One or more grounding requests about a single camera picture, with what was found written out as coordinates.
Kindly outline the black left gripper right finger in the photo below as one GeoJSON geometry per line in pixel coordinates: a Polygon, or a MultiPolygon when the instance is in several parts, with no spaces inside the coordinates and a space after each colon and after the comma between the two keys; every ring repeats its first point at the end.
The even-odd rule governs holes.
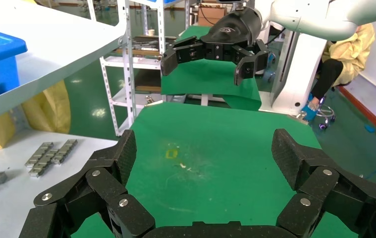
{"type": "Polygon", "coordinates": [[[276,129],[272,157],[295,191],[276,225],[309,238],[325,213],[339,218],[361,238],[376,238],[376,183],[341,168],[323,150],[297,143],[276,129]]]}

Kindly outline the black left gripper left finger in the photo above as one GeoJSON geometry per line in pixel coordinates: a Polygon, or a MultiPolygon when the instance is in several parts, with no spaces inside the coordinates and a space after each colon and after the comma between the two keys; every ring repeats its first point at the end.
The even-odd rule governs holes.
{"type": "Polygon", "coordinates": [[[34,199],[19,237],[69,238],[98,213],[116,238],[141,238],[155,219],[128,193],[126,184],[136,160],[133,130],[95,151],[76,174],[42,191],[34,199]]]}

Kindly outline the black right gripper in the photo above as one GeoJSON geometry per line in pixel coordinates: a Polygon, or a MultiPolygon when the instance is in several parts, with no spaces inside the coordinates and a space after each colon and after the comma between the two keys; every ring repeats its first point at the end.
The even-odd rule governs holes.
{"type": "Polygon", "coordinates": [[[232,61],[236,64],[234,84],[239,86],[268,65],[270,51],[257,39],[261,27],[257,10],[245,7],[232,11],[217,21],[201,40],[191,36],[170,45],[161,58],[161,74],[168,76],[179,64],[203,58],[232,61]]]}

